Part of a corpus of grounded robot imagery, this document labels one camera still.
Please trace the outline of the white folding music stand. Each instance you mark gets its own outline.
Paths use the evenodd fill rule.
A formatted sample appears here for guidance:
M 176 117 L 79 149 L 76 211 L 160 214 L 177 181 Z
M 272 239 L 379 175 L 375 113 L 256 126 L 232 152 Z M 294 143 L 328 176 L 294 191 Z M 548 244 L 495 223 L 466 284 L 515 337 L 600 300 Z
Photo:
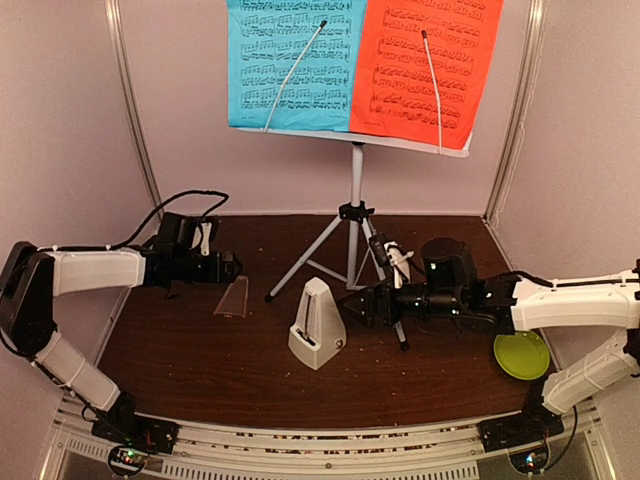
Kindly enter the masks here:
M 279 134 L 289 136 L 300 136 L 309 138 L 330 139 L 349 142 L 352 145 L 352 167 L 351 167 L 351 194 L 350 200 L 338 208 L 338 213 L 328 226 L 319 234 L 319 236 L 311 243 L 307 250 L 301 254 L 290 269 L 282 276 L 275 286 L 266 294 L 265 301 L 272 302 L 277 294 L 292 279 L 295 273 L 304 266 L 309 265 L 312 268 L 327 274 L 337 280 L 342 281 L 347 289 L 356 290 L 361 287 L 358 280 L 361 271 L 366 264 L 365 259 L 358 258 L 358 241 L 359 236 L 363 235 L 365 239 L 370 239 L 375 229 L 370 217 L 373 210 L 368 208 L 362 199 L 362 175 L 364 164 L 364 147 L 366 145 L 379 145 L 385 147 L 400 148 L 412 151 L 420 151 L 431 154 L 450 156 L 454 158 L 466 158 L 469 156 L 470 140 L 467 140 L 460 149 L 445 148 L 432 144 L 417 142 L 412 140 L 400 139 L 396 137 L 383 137 L 376 135 L 367 135 L 361 133 L 337 132 L 331 130 L 282 130 L 266 127 L 246 127 L 246 132 Z M 348 237 L 348 253 L 347 253 L 347 270 L 344 275 L 331 270 L 312 260 L 312 255 L 318 248 L 330 237 L 341 223 L 346 222 L 349 225 Z

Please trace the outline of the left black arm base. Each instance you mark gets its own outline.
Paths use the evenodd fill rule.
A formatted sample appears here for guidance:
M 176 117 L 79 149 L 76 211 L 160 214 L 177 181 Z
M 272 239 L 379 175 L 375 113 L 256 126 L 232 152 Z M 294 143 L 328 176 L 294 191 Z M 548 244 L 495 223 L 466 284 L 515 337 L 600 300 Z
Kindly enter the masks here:
M 91 428 L 93 436 L 152 454 L 173 452 L 179 425 L 137 414 L 132 400 L 117 400 Z

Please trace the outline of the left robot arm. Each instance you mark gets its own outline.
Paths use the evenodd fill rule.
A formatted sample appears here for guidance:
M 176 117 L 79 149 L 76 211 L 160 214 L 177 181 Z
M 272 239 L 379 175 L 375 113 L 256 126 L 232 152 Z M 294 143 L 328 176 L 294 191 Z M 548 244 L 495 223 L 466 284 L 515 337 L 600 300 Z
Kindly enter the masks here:
M 123 444 L 137 442 L 144 424 L 135 403 L 88 359 L 60 313 L 89 313 L 91 300 L 127 296 L 136 288 L 175 283 L 231 284 L 243 272 L 235 252 L 213 245 L 214 216 L 164 215 L 148 240 L 98 246 L 37 246 L 16 242 L 1 270 L 1 332 L 14 355 L 43 370 L 60 387 L 105 415 Z

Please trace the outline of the blue sheet music page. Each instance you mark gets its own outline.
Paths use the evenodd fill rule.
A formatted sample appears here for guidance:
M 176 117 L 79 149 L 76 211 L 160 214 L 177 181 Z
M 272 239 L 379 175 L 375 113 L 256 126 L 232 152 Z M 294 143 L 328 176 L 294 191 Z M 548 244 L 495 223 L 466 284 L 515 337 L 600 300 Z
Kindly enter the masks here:
M 349 129 L 364 1 L 230 1 L 228 123 Z

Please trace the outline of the red sheet music page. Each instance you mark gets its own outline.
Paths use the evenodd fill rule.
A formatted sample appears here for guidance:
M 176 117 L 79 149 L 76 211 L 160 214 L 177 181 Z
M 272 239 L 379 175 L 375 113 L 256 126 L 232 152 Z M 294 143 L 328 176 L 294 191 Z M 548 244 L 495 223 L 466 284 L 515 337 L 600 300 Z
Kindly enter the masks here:
M 368 2 L 350 131 L 464 149 L 502 10 L 491 0 Z

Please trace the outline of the white wedge-shaped holder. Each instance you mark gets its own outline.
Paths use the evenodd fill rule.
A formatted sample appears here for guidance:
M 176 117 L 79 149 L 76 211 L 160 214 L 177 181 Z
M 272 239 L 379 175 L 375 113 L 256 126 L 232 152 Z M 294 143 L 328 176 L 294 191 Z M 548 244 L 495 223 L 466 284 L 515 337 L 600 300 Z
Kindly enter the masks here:
M 304 285 L 288 347 L 305 366 L 319 370 L 347 344 L 345 325 L 327 283 L 314 277 Z

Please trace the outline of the clear metronome front cover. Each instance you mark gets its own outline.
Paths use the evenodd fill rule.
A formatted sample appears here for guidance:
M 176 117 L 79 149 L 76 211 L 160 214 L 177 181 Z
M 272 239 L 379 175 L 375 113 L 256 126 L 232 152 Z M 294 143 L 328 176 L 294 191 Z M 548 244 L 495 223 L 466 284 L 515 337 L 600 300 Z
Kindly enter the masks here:
M 249 279 L 244 275 L 238 276 L 225 290 L 214 310 L 214 315 L 224 318 L 245 318 L 247 315 L 248 293 Z

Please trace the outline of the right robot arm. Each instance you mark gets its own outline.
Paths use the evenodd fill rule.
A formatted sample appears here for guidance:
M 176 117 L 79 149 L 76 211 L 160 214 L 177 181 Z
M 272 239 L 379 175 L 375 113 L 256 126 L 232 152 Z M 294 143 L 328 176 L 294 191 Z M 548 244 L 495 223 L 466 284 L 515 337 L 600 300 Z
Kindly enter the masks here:
M 468 246 L 449 237 L 420 250 L 424 282 L 409 280 L 412 256 L 392 242 L 373 247 L 391 278 L 338 300 L 342 316 L 371 328 L 396 326 L 403 318 L 448 319 L 459 328 L 489 334 L 552 327 L 612 327 L 601 346 L 551 374 L 538 403 L 513 419 L 519 440 L 535 440 L 582 400 L 639 373 L 639 271 L 571 280 L 546 280 L 523 271 L 481 279 Z

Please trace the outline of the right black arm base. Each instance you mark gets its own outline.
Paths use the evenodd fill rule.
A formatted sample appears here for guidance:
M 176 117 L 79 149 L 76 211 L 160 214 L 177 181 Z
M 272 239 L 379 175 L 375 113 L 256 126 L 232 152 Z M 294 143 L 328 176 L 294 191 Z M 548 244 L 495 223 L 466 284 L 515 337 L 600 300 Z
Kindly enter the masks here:
M 481 421 L 480 440 L 485 452 L 542 442 L 564 432 L 562 417 L 542 405 L 540 394 L 529 396 L 516 414 Z

